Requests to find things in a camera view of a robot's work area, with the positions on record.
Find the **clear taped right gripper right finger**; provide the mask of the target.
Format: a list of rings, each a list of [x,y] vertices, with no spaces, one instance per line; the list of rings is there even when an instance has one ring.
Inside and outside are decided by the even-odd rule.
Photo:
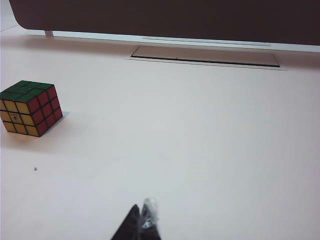
[[[139,240],[161,240],[158,230],[159,211],[157,201],[150,197],[143,202],[138,221]]]

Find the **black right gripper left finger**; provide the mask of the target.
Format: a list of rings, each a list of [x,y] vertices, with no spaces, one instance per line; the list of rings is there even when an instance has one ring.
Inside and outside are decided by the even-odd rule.
[[[138,205],[135,204],[129,210],[111,240],[137,240],[139,219],[140,209]]]

